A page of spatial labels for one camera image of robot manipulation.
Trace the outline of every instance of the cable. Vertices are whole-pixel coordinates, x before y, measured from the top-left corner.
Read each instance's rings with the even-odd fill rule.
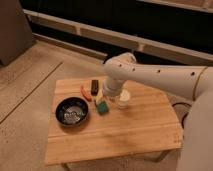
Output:
[[[190,109],[192,107],[192,105],[190,105],[189,103],[186,103],[186,102],[177,102],[177,103],[174,103],[172,105],[172,107],[175,107],[177,105],[183,105],[185,107],[187,107],[188,109]],[[184,114],[182,120],[181,120],[181,125],[182,125],[182,128],[184,129],[184,121],[186,119],[186,117],[188,116],[189,112],[187,112],[186,114]]]
[[[172,107],[175,107],[175,106],[177,106],[177,105],[183,105],[183,106],[185,106],[185,107],[187,107],[187,108],[192,107],[192,105],[190,105],[189,103],[186,103],[186,102],[177,102],[177,103],[174,103],[174,104],[172,105]]]
[[[182,121],[181,121],[181,125],[182,125],[182,128],[184,129],[184,121],[186,120],[187,116],[188,116],[188,112],[183,116],[182,118]]]

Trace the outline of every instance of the small toy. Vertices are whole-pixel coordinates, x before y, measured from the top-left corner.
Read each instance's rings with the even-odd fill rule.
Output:
[[[96,101],[94,100],[94,103],[99,114],[104,114],[109,112],[109,108],[105,101],[101,101],[100,103],[97,104]]]
[[[84,98],[85,98],[87,101],[89,101],[89,102],[92,101],[92,96],[90,95],[89,92],[87,92],[87,91],[84,90],[84,86],[81,86],[81,94],[84,96]]]

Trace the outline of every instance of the food item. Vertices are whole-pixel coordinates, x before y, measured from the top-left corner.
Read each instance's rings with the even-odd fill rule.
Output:
[[[96,96],[98,94],[98,90],[99,90],[98,80],[92,80],[92,83],[91,83],[91,94],[93,96]]]
[[[85,91],[84,90],[84,86],[81,86],[81,94],[84,96],[84,98],[87,100],[87,101],[92,101],[92,96],[90,95],[89,92]]]

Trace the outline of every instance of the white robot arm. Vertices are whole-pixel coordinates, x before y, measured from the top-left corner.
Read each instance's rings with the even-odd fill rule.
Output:
[[[133,80],[194,100],[184,130],[178,171],[213,170],[213,68],[205,66],[140,65],[131,53],[108,60],[103,94],[118,96]]]

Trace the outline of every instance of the wooden table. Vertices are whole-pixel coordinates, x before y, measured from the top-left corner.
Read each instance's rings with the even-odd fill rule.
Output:
[[[88,102],[89,117],[81,125],[62,127],[55,118],[57,105],[65,98],[81,97],[80,86],[90,90],[92,79],[59,80],[56,83],[50,116],[47,165],[141,154],[181,147],[183,131],[164,92],[127,81],[131,93],[129,107],[118,109],[107,101],[110,112],[99,115]]]

